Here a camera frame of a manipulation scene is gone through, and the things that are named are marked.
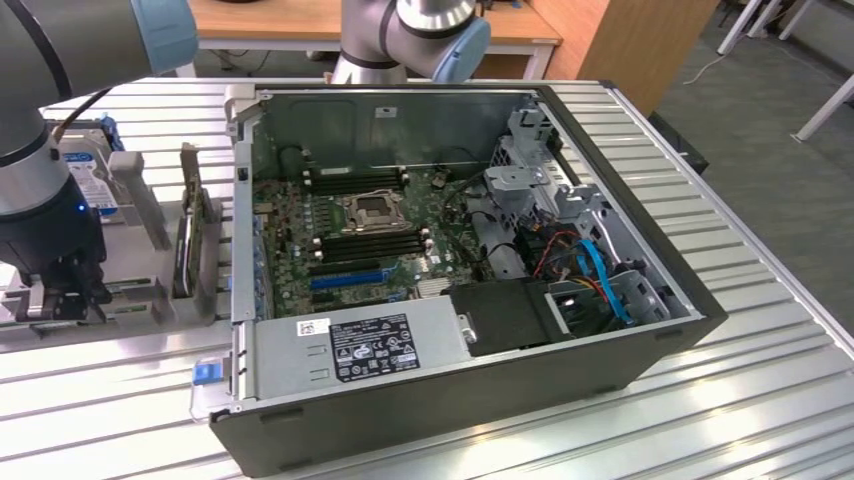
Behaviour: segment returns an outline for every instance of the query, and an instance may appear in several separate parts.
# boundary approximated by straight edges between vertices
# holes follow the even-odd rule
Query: metal workbench
[[[115,88],[94,107],[118,120],[126,148],[145,152],[145,179],[161,200],[180,196],[181,142],[201,148],[210,193],[230,195],[222,92],[233,81],[146,80]],[[620,392],[278,478],[851,476],[851,338],[621,95],[592,82],[553,88],[729,319]],[[78,102],[45,115],[62,117]],[[226,252],[222,245],[222,276]],[[189,369],[228,348],[228,322],[95,338],[0,345],[26,349],[0,355],[0,478],[240,477],[188,414]]]

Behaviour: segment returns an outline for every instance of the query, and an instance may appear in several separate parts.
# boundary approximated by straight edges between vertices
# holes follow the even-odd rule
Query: circuit board
[[[345,240],[357,235],[348,204],[353,198],[368,199],[378,191],[321,195],[301,183],[256,182],[254,214],[261,221],[276,318],[418,298],[417,285],[424,280],[446,279],[450,285],[472,282],[470,266],[460,258],[446,235],[453,235],[470,252],[478,252],[473,228],[464,215],[453,215],[454,212],[445,217],[442,228],[438,225],[445,198],[462,182],[450,181],[436,188],[434,176],[433,169],[409,170],[402,190],[381,191],[390,199],[388,202],[393,202],[393,215],[398,216],[394,220],[400,221],[376,227],[377,231],[422,232],[429,239],[424,251],[376,258],[381,282],[321,289],[312,288],[312,267],[324,265],[317,257],[316,239]],[[385,209],[384,215],[390,215],[384,205],[377,208]],[[480,270],[484,279],[492,278],[488,268]]]

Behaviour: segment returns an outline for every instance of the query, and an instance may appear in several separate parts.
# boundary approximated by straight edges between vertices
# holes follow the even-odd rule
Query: cpu socket
[[[400,197],[393,193],[361,194],[342,199],[348,230],[354,232],[396,230],[405,226]]]

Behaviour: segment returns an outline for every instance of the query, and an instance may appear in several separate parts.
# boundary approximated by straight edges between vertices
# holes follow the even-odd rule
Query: warning label
[[[341,382],[420,368],[404,314],[329,325],[329,338]]]

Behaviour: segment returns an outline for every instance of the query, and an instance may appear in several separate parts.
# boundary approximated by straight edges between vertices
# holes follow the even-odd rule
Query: blue latch
[[[220,363],[201,363],[192,369],[192,384],[193,385],[209,385],[210,383],[218,383],[225,379],[222,376],[222,364]]]

